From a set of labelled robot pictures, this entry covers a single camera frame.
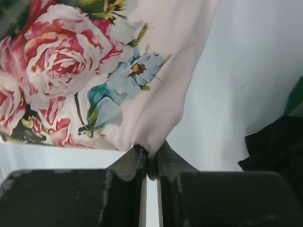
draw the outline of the pink rose print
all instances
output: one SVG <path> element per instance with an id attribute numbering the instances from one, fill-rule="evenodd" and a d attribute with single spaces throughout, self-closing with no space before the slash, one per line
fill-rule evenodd
<path id="1" fill-rule="evenodd" d="M 23 92 L 10 75 L 0 71 L 0 131 L 11 135 L 26 112 Z"/>
<path id="2" fill-rule="evenodd" d="M 33 120 L 33 127 L 32 130 L 35 133 L 35 135 L 42 137 L 42 132 L 45 131 L 45 129 L 43 128 L 43 125 L 41 123 L 41 121 L 35 117 L 32 117 Z"/>
<path id="3" fill-rule="evenodd" d="M 3 69 L 20 82 L 26 102 L 48 125 L 68 95 L 80 91 L 91 77 L 112 71 L 122 52 L 122 45 L 86 13 L 52 2 L 33 1 L 30 25 L 11 44 L 9 37 L 2 41 L 7 48 L 0 58 Z"/>
<path id="4" fill-rule="evenodd" d="M 55 146 L 59 147 L 79 147 L 79 148 L 94 148 L 95 142 L 93 140 L 76 140 L 72 134 L 68 132 L 68 126 L 71 120 L 62 118 L 56 122 L 56 128 L 49 130 L 50 138 Z"/>

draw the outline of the blue flower print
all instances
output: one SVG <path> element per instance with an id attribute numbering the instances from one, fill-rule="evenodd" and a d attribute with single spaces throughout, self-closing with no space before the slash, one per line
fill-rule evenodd
<path id="1" fill-rule="evenodd" d="M 157 53 L 145 53 L 139 56 L 136 52 L 129 61 L 120 62 L 108 76 L 108 89 L 117 93 L 127 93 L 125 99 L 138 96 L 142 88 L 151 83 L 165 63 L 165 59 Z"/>
<path id="2" fill-rule="evenodd" d="M 109 90 L 106 83 L 92 87 L 87 95 L 90 104 L 87 112 L 88 124 L 79 128 L 79 133 L 92 138 L 95 130 L 102 130 L 108 124 L 121 125 L 123 115 L 120 105 L 126 95 Z"/>

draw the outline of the white wall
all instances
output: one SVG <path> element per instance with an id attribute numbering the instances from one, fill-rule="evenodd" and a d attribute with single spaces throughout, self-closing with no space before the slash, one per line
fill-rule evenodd
<path id="1" fill-rule="evenodd" d="M 201 170 L 240 170 L 244 136 L 283 113 L 303 75 L 302 0 L 221 0 L 171 146 Z M 1 145 L 3 175 L 19 168 L 98 168 L 120 152 Z M 148 227 L 158 226 L 155 183 Z"/>

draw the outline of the floral fabric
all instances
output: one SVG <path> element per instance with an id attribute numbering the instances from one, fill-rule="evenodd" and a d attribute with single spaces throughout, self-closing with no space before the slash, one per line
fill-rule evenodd
<path id="1" fill-rule="evenodd" d="M 159 8 L 143 13 L 152 2 Z M 120 150 L 139 143 L 157 149 L 167 130 L 158 133 L 158 142 L 151 144 L 140 141 L 136 132 L 142 130 L 139 120 L 164 84 L 168 66 L 187 42 L 188 35 L 175 28 L 171 31 L 179 35 L 178 45 L 159 48 L 161 36 L 169 36 L 166 33 L 173 25 L 167 23 L 172 15 L 169 11 L 166 18 L 160 14 L 177 3 L 180 1 L 0 0 L 2 23 L 10 19 L 8 26 L 0 28 L 2 141 Z M 202 21 L 195 9 L 197 23 L 209 24 L 212 5 L 193 0 L 193 7 L 207 9 Z M 196 24 L 195 17 L 190 18 L 185 21 Z M 196 46 L 197 52 L 202 47 Z M 194 66 L 191 63 L 184 72 L 188 75 L 183 76 L 190 77 Z M 150 124 L 158 130 L 163 127 L 152 119 Z M 166 128 L 170 131 L 174 125 L 168 122 Z"/>

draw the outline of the green object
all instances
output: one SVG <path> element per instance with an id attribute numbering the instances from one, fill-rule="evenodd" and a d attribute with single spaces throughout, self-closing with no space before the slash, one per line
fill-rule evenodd
<path id="1" fill-rule="evenodd" d="M 303 77 L 301 77 L 289 95 L 284 115 L 290 115 L 303 103 Z"/>

